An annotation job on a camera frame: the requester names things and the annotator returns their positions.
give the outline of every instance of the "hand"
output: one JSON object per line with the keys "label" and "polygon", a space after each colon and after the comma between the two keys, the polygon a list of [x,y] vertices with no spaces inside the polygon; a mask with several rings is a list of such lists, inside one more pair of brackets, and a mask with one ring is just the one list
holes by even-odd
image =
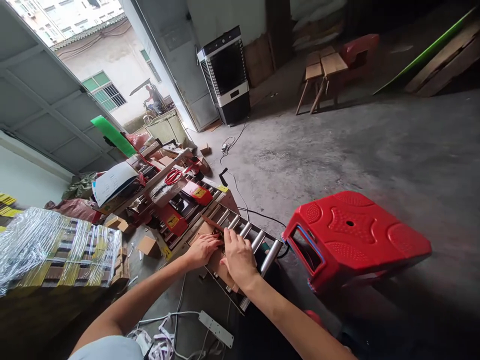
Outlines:
{"label": "hand", "polygon": [[260,276],[252,245],[250,241],[227,228],[223,231],[223,238],[226,257],[220,260],[220,263],[226,265],[235,283],[245,291],[257,276]]}
{"label": "hand", "polygon": [[184,259],[189,269],[197,269],[209,263],[210,257],[215,250],[222,245],[218,240],[219,234],[200,235],[185,253]]}

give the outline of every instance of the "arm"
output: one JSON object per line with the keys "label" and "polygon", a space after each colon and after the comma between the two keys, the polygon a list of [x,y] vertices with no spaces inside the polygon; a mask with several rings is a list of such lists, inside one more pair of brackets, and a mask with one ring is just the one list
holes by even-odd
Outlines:
{"label": "arm", "polygon": [[110,305],[85,330],[72,354],[98,339],[128,334],[175,280],[209,262],[212,253],[222,244],[217,237],[218,235],[200,236],[184,255],[139,283]]}
{"label": "arm", "polygon": [[342,344],[280,295],[258,273],[250,242],[233,230],[224,230],[226,259],[231,277],[256,307],[277,327],[303,360],[356,359]]}

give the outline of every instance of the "metal door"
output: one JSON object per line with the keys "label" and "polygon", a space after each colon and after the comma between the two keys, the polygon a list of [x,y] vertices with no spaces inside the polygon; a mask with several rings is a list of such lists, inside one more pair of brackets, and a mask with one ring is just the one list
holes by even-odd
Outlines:
{"label": "metal door", "polygon": [[74,174],[124,159],[90,120],[122,127],[6,1],[0,6],[0,129]]}
{"label": "metal door", "polygon": [[186,20],[166,29],[159,42],[176,85],[200,131],[219,115],[197,59],[198,44],[192,22]]}
{"label": "metal door", "polygon": [[128,18],[143,18],[144,28],[158,45],[182,102],[188,108],[197,131],[219,118],[200,64],[197,61],[199,42],[191,20],[187,20],[186,1],[124,0]]}

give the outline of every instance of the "wooden stool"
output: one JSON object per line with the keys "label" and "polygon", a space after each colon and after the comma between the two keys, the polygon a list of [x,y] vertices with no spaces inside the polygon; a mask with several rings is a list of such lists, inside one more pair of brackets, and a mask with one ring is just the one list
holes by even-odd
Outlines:
{"label": "wooden stool", "polygon": [[303,92],[300,97],[300,102],[298,103],[298,107],[296,108],[295,115],[299,114],[300,107],[302,106],[305,98],[305,94],[307,93],[308,87],[311,83],[315,83],[315,95],[317,96],[319,92],[322,92],[325,86],[324,78],[323,78],[323,70],[321,64],[321,58],[328,56],[330,54],[335,53],[335,50],[331,46],[327,46],[326,48],[320,51],[314,51],[308,54],[306,57],[306,69],[303,72],[303,79],[300,82],[299,89],[305,81],[305,87],[303,88]]}
{"label": "wooden stool", "polygon": [[324,92],[325,95],[327,92],[333,95],[333,105],[337,106],[339,92],[341,90],[339,74],[349,69],[338,52],[322,57],[320,62],[323,68],[323,80],[321,82],[320,90],[316,94],[315,101],[310,109],[310,114],[313,114],[315,108],[319,107],[320,98]]}

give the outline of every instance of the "white paper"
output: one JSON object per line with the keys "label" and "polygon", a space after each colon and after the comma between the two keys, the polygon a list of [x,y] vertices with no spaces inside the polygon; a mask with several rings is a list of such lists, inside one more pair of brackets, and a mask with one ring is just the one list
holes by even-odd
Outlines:
{"label": "white paper", "polygon": [[101,208],[115,194],[128,186],[138,173],[125,161],[121,162],[93,182],[93,195],[96,203]]}

